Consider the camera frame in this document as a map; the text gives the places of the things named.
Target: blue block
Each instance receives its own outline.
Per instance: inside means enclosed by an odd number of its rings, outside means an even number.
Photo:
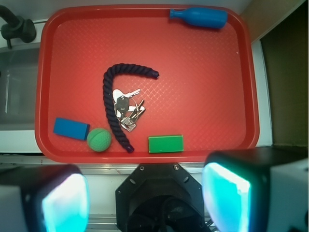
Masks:
[[[86,140],[89,127],[89,124],[57,117],[54,126],[54,133],[73,139]]]

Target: cyan light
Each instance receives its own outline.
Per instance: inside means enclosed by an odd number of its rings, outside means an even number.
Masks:
[[[47,232],[84,232],[89,217],[86,178],[72,174],[42,201]]]
[[[204,203],[222,232],[249,230],[251,184],[216,162],[206,164],[202,175]]]

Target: green foam ball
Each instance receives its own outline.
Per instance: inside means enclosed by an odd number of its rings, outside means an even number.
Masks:
[[[87,136],[88,146],[94,151],[105,151],[111,142],[111,133],[103,128],[95,128]]]

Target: bunch of keys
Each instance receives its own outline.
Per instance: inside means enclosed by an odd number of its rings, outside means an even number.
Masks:
[[[118,118],[121,126],[125,128],[128,132],[131,132],[136,128],[136,121],[145,112],[145,107],[143,107],[144,100],[142,100],[138,105],[129,105],[129,99],[140,93],[140,89],[137,89],[131,93],[124,94],[119,89],[115,89],[112,92],[112,97],[114,99],[115,114]]]

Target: bottle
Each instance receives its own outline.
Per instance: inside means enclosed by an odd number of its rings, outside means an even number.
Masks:
[[[181,18],[193,26],[221,29],[226,24],[227,12],[202,7],[192,7],[184,11],[171,9],[169,18]]]

